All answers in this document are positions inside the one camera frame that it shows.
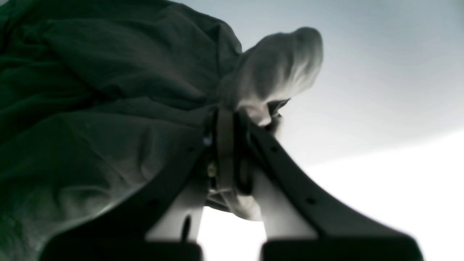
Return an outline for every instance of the gloved hand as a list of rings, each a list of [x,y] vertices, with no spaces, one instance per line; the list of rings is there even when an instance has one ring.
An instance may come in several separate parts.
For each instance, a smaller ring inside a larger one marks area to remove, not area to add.
[[[269,35],[240,56],[233,71],[221,79],[218,95],[226,107],[245,109],[255,124],[267,126],[272,121],[268,103],[309,89],[322,57],[322,38],[316,29]]]

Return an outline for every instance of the screw hole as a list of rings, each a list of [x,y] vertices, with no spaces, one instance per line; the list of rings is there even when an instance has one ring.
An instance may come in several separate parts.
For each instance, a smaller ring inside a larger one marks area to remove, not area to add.
[[[188,234],[190,233],[190,224],[192,223],[192,217],[188,215],[184,220],[184,226],[182,227],[182,234],[181,240],[182,242],[186,242],[188,238]]]
[[[316,204],[316,200],[315,200],[314,198],[312,198],[312,197],[307,198],[307,199],[306,199],[306,202],[307,202],[308,204],[310,204],[310,205]]]
[[[159,202],[158,200],[153,199],[153,200],[148,201],[147,206],[153,208],[153,207],[158,206],[159,203],[160,203],[160,202]]]

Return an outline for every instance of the black mount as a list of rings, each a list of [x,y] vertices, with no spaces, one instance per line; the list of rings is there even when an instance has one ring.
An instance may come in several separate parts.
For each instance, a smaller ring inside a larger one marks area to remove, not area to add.
[[[52,238],[40,261],[201,261],[206,198],[264,222],[261,261],[422,261],[415,240],[336,200],[243,112],[214,108],[163,170],[93,221]]]

